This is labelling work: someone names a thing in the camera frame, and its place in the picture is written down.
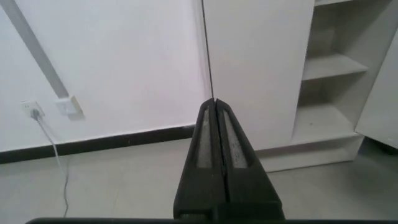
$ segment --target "white cabinet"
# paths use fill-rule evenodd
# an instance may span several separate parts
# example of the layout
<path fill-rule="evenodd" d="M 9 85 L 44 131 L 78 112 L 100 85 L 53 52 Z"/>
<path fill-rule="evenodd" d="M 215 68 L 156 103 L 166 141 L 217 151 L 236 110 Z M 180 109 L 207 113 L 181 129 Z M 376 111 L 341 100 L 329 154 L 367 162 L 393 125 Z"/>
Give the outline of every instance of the white cabinet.
<path fill-rule="evenodd" d="M 215 98 L 267 171 L 350 161 L 398 1 L 204 1 Z"/>
<path fill-rule="evenodd" d="M 398 32 L 355 129 L 358 133 L 398 148 Z"/>
<path fill-rule="evenodd" d="M 214 97 L 232 107 L 254 149 L 288 144 L 314 1 L 203 4 Z"/>

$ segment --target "shelving unit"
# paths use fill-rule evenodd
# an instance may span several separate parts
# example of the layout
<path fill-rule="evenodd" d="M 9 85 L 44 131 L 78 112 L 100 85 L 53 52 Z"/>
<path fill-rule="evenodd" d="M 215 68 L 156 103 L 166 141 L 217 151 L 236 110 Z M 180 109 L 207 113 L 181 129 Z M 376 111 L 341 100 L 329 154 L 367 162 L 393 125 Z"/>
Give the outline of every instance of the shelving unit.
<path fill-rule="evenodd" d="M 326 78 L 365 72 L 368 68 L 342 54 L 308 58 L 304 64 L 303 80 Z"/>
<path fill-rule="evenodd" d="M 352 161 L 398 1 L 243 4 L 204 1 L 211 79 L 265 170 Z"/>
<path fill-rule="evenodd" d="M 299 106 L 292 144 L 304 144 L 358 136 L 353 124 L 327 101 Z"/>
<path fill-rule="evenodd" d="M 398 3 L 315 1 L 321 5 L 314 7 L 292 139 L 259 153 L 267 171 L 350 161 L 363 139 L 355 127 L 395 32 L 381 24 L 398 21 Z"/>

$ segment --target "tiled floor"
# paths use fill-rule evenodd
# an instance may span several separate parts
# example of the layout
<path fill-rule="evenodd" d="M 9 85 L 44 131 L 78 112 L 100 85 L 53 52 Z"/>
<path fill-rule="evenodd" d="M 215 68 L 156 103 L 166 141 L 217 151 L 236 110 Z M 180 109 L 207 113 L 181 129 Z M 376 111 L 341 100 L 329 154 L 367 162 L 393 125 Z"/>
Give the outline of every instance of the tiled floor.
<path fill-rule="evenodd" d="M 172 218 L 190 139 L 62 157 L 68 217 Z M 287 218 L 398 219 L 398 157 L 368 142 L 354 162 L 270 173 Z M 0 223 L 59 217 L 54 158 L 0 165 Z"/>

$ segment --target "wall socket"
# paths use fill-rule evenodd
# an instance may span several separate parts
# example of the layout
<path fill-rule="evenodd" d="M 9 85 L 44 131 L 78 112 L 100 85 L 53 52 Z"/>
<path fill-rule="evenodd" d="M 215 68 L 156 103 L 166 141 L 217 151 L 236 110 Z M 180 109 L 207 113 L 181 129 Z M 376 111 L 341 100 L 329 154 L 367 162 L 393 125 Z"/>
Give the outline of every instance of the wall socket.
<path fill-rule="evenodd" d="M 55 102 L 55 104 L 58 110 L 64 116 L 82 113 L 80 105 L 75 96 L 59 99 L 57 102 Z"/>
<path fill-rule="evenodd" d="M 26 116 L 30 117 L 30 112 L 33 109 L 37 109 L 40 113 L 40 116 L 43 117 L 44 116 L 44 112 L 41 109 L 41 107 L 39 106 L 39 104 L 36 101 L 22 101 L 21 102 L 21 108 L 24 111 L 24 113 L 26 114 Z"/>

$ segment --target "cable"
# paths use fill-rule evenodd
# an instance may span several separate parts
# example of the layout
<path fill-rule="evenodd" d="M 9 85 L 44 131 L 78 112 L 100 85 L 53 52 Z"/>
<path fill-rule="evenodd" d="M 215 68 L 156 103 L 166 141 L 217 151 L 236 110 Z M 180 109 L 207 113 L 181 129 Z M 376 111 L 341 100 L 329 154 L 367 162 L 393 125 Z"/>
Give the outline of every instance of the cable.
<path fill-rule="evenodd" d="M 42 118 L 41 115 L 40 115 L 40 112 L 37 109 L 33 109 L 32 111 L 30 111 L 30 116 L 35 121 L 37 121 L 37 124 L 39 124 L 39 126 L 42 129 L 43 133 L 45 134 L 47 139 L 51 142 L 51 145 L 54 148 L 55 158 L 57 159 L 58 166 L 60 167 L 61 171 L 63 172 L 63 174 L 65 176 L 65 185 L 63 186 L 63 200 L 65 201 L 65 212 L 63 213 L 63 217 L 65 218 L 67 216 L 68 209 L 69 209 L 69 204 L 68 204 L 68 199 L 67 199 L 67 185 L 68 185 L 68 181 L 69 181 L 69 169 L 68 169 L 69 162 L 67 164 L 67 171 L 64 171 L 64 169 L 61 166 L 61 162 L 60 162 L 60 159 L 59 159 L 59 156 L 58 156 L 57 146 L 51 140 L 49 134 L 47 134 L 45 128 L 43 127 L 43 124 L 40 122 L 40 119 Z"/>

